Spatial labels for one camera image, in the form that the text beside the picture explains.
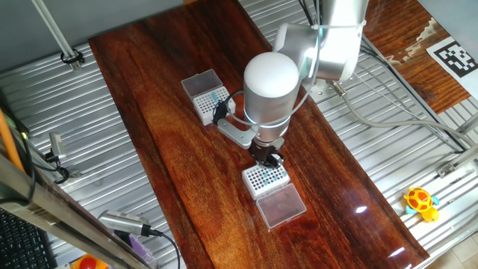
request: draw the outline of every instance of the wood grain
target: wood grain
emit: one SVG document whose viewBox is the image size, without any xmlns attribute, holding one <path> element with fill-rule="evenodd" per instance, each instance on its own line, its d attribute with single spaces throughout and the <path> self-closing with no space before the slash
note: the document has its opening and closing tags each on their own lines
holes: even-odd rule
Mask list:
<svg viewBox="0 0 478 269">
<path fill-rule="evenodd" d="M 307 212 L 267 230 L 240 175 L 254 161 L 202 126 L 181 86 L 212 68 L 236 91 L 270 50 L 237 1 L 197 1 L 90 45 L 188 268 L 405 268 L 428 257 L 310 98 L 283 149 Z"/>
<path fill-rule="evenodd" d="M 365 36 L 437 113 L 470 94 L 426 49 L 450 35 L 417 0 L 370 0 Z"/>
</svg>

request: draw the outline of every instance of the clear plastic box lid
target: clear plastic box lid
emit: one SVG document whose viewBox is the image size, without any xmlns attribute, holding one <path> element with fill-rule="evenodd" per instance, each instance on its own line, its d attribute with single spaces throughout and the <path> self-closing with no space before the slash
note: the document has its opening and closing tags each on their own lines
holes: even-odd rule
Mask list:
<svg viewBox="0 0 478 269">
<path fill-rule="evenodd" d="M 294 184 L 288 184 L 255 202 L 269 229 L 304 213 L 304 205 Z"/>
<path fill-rule="evenodd" d="M 219 79 L 213 69 L 186 78 L 181 81 L 181 84 L 191 100 L 209 90 L 223 86 L 223 82 Z"/>
</svg>

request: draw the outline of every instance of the black keyboard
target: black keyboard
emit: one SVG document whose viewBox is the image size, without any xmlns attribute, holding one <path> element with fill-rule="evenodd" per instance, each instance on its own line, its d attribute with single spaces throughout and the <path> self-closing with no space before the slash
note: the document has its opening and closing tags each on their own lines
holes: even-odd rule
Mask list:
<svg viewBox="0 0 478 269">
<path fill-rule="evenodd" d="M 0 268 L 50 269 L 56 262 L 48 249 L 46 233 L 0 209 Z"/>
</svg>

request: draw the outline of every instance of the white cylinder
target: white cylinder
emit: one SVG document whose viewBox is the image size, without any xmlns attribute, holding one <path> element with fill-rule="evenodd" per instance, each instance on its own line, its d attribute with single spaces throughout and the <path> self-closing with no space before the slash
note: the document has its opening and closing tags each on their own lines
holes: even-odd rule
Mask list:
<svg viewBox="0 0 478 269">
<path fill-rule="evenodd" d="M 244 71 L 244 112 L 251 123 L 270 123 L 291 114 L 299 90 L 299 71 L 286 55 L 265 52 Z M 253 126 L 257 139 L 272 142 L 287 130 L 289 117 L 274 124 Z"/>
</svg>

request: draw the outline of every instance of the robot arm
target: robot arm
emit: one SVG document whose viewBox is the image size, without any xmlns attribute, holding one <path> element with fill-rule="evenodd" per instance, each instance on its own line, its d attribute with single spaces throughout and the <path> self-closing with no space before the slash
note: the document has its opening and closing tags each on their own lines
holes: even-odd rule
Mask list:
<svg viewBox="0 0 478 269">
<path fill-rule="evenodd" d="M 279 150 L 300 86 L 316 79 L 348 79 L 356 67 L 368 0 L 321 0 L 320 25 L 281 25 L 273 52 L 254 57 L 244 71 L 244 114 L 251 128 L 242 132 L 224 119 L 219 130 L 249 149 L 266 167 L 284 161 Z"/>
</svg>

